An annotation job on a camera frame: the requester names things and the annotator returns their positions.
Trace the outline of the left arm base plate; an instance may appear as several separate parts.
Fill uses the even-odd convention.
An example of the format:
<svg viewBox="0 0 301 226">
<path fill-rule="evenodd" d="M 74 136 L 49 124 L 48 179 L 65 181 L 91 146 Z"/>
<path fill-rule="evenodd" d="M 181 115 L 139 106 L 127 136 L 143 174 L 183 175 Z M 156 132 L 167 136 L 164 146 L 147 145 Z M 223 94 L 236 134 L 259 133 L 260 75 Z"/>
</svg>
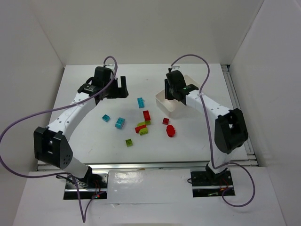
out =
<svg viewBox="0 0 301 226">
<path fill-rule="evenodd" d="M 84 184 L 83 182 L 80 182 L 78 179 L 76 179 L 76 182 L 78 183 L 80 198 L 82 200 L 90 200 L 93 196 L 95 196 L 96 200 L 107 199 L 109 173 L 100 173 L 99 176 L 102 180 L 97 180 L 96 182 L 93 182 L 92 185 Z M 76 200 L 78 198 L 77 189 L 71 176 L 57 175 L 56 178 L 65 182 L 63 199 Z"/>
</svg>

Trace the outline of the green red curved lego stack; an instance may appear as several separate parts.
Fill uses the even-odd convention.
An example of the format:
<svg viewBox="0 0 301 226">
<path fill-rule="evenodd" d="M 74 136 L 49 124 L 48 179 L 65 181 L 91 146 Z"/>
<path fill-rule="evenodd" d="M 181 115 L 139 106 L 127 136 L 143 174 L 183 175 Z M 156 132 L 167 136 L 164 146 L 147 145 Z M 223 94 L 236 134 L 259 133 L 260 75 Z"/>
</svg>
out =
<svg viewBox="0 0 301 226">
<path fill-rule="evenodd" d="M 148 128 L 146 125 L 141 125 L 135 128 L 135 132 L 142 136 L 148 133 Z"/>
</svg>

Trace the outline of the long red lego brick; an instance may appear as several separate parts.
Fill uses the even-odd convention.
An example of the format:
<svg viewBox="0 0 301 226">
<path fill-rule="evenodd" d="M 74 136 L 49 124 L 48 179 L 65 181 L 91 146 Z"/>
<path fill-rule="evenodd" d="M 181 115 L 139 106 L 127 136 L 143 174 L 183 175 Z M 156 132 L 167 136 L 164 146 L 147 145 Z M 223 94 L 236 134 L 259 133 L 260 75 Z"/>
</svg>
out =
<svg viewBox="0 0 301 226">
<path fill-rule="evenodd" d="M 148 110 L 143 111 L 143 116 L 144 116 L 144 120 L 145 121 L 150 121 L 151 120 L 151 116 Z"/>
</svg>

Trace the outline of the long teal lego brick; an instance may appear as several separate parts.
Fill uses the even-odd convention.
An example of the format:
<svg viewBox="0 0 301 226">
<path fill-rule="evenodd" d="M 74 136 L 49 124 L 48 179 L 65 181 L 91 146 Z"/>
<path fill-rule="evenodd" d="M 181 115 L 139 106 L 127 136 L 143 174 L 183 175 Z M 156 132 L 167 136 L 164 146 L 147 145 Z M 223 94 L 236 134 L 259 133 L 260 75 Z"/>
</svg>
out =
<svg viewBox="0 0 301 226">
<path fill-rule="evenodd" d="M 144 100 L 143 100 L 142 97 L 139 97 L 139 98 L 137 99 L 137 103 L 138 103 L 138 106 L 139 106 L 140 109 L 145 107 L 145 105 L 144 105 Z"/>
</svg>

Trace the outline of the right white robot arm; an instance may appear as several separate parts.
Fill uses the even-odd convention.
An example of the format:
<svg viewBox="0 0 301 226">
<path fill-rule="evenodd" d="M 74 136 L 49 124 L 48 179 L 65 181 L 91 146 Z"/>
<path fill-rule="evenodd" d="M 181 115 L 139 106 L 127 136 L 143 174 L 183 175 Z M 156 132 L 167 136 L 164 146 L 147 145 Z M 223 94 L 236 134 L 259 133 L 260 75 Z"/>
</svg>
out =
<svg viewBox="0 0 301 226">
<path fill-rule="evenodd" d="M 210 148 L 206 177 L 217 180 L 227 170 L 232 152 L 249 138 L 242 111 L 215 102 L 201 93 L 197 86 L 186 84 L 183 74 L 171 68 L 165 79 L 165 99 L 181 102 L 204 115 Z"/>
</svg>

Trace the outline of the small teal lego brick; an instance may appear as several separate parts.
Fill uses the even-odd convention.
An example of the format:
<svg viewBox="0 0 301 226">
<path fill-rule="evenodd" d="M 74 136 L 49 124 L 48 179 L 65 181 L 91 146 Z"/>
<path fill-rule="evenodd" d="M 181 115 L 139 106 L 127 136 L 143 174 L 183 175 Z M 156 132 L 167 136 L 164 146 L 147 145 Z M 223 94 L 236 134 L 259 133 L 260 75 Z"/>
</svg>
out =
<svg viewBox="0 0 301 226">
<path fill-rule="evenodd" d="M 105 121 L 105 122 L 108 122 L 109 120 L 110 120 L 110 117 L 108 116 L 108 115 L 104 115 L 103 117 L 102 117 L 102 119 Z"/>
</svg>

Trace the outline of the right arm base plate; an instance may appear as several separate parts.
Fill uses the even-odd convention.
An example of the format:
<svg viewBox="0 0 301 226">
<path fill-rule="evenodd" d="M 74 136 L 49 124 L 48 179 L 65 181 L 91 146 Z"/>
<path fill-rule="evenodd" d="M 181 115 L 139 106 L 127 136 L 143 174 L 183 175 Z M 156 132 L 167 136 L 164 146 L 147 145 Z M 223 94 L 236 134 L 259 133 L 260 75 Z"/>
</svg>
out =
<svg viewBox="0 0 301 226">
<path fill-rule="evenodd" d="M 192 186 L 192 195 L 197 197 L 235 196 L 231 172 L 228 170 L 215 181 L 206 177 L 205 171 L 192 171 L 187 182 Z"/>
</svg>

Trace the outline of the long green lego brick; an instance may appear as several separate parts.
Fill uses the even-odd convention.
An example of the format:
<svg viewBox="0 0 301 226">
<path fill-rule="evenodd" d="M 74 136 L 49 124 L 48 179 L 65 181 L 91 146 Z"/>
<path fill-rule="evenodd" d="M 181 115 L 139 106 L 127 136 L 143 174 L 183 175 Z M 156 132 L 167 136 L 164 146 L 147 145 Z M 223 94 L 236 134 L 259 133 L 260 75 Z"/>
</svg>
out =
<svg viewBox="0 0 301 226">
<path fill-rule="evenodd" d="M 143 126 L 143 125 L 146 125 L 146 126 L 147 126 L 147 125 L 150 125 L 150 124 L 151 124 L 151 121 L 144 121 L 144 122 L 138 123 L 137 126 L 138 126 L 138 127 Z"/>
</svg>

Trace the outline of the white divided container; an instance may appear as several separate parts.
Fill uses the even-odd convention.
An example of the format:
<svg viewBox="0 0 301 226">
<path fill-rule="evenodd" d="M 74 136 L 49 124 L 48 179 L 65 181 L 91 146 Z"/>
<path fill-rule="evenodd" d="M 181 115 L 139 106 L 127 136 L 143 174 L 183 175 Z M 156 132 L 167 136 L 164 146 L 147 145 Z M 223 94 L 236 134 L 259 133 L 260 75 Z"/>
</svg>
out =
<svg viewBox="0 0 301 226">
<path fill-rule="evenodd" d="M 177 114 L 180 113 L 182 109 L 185 108 L 185 105 L 182 102 L 177 100 L 167 100 L 165 99 L 165 89 L 160 91 L 155 95 L 157 107 L 168 117 L 176 118 Z"/>
</svg>

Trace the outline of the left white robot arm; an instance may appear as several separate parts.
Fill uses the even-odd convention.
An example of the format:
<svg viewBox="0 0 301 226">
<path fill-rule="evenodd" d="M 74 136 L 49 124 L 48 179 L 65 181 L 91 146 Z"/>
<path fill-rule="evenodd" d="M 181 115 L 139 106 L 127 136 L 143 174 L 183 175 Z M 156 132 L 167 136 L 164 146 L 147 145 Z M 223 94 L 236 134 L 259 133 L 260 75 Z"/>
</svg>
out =
<svg viewBox="0 0 301 226">
<path fill-rule="evenodd" d="M 35 158 L 72 174 L 87 187 L 94 187 L 102 177 L 74 157 L 69 140 L 80 122 L 100 101 L 128 97 L 126 77 L 116 78 L 114 73 L 115 70 L 108 66 L 96 67 L 94 76 L 78 89 L 71 107 L 45 128 L 37 127 L 33 133 Z"/>
</svg>

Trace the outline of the curved teal lego brick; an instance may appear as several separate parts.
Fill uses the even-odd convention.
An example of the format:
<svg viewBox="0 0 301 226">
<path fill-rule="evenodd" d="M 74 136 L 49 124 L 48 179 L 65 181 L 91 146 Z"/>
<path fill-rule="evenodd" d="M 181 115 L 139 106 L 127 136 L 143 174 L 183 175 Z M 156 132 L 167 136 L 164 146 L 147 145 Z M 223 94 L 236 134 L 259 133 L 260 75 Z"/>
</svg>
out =
<svg viewBox="0 0 301 226">
<path fill-rule="evenodd" d="M 115 127 L 116 127 L 117 129 L 122 129 L 123 126 L 124 126 L 124 124 L 125 124 L 125 119 L 119 117 L 119 118 L 117 119 L 116 123 L 115 123 Z"/>
</svg>

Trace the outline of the front aluminium rail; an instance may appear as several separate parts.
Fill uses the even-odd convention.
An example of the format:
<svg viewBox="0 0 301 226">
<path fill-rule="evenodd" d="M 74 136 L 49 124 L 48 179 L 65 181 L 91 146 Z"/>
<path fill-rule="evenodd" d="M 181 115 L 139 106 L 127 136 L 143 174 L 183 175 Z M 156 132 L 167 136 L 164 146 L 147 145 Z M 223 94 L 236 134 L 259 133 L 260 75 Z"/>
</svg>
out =
<svg viewBox="0 0 301 226">
<path fill-rule="evenodd" d="M 243 166 L 258 166 L 256 160 L 237 161 Z M 124 163 L 124 164 L 90 164 L 93 169 L 111 170 L 111 169 L 159 169 L 159 168 L 200 168 L 205 167 L 207 162 L 157 162 L 157 163 Z M 38 165 L 37 171 L 55 171 L 58 168 L 50 165 Z"/>
</svg>

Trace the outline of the small green lego brick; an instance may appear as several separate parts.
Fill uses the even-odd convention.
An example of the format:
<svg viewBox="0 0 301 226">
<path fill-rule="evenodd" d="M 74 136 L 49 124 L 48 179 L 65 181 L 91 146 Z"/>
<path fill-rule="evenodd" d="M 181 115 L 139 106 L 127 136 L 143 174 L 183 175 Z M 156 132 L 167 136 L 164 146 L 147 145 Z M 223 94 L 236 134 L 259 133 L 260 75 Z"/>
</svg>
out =
<svg viewBox="0 0 301 226">
<path fill-rule="evenodd" d="M 127 139 L 125 142 L 126 142 L 126 146 L 127 146 L 127 147 L 130 147 L 130 146 L 133 145 L 133 142 L 132 142 L 131 139 Z"/>
</svg>

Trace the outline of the small red square lego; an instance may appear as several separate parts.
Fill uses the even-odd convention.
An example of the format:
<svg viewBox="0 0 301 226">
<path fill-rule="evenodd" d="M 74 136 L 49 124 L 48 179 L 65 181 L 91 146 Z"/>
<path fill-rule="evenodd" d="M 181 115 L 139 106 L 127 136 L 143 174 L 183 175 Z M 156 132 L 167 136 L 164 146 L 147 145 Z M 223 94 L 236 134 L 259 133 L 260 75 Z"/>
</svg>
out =
<svg viewBox="0 0 301 226">
<path fill-rule="evenodd" d="M 163 118 L 162 124 L 168 125 L 169 124 L 169 119 L 168 118 Z"/>
</svg>

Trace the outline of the red round lego piece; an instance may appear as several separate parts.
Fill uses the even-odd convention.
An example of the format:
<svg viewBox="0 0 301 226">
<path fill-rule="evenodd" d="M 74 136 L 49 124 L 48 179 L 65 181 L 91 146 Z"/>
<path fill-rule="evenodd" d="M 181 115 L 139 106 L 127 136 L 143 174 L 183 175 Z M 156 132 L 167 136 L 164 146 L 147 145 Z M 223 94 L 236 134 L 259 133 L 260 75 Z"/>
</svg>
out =
<svg viewBox="0 0 301 226">
<path fill-rule="evenodd" d="M 176 134 L 176 130 L 174 128 L 174 126 L 172 125 L 167 125 L 166 127 L 166 133 L 169 137 L 174 137 Z"/>
</svg>

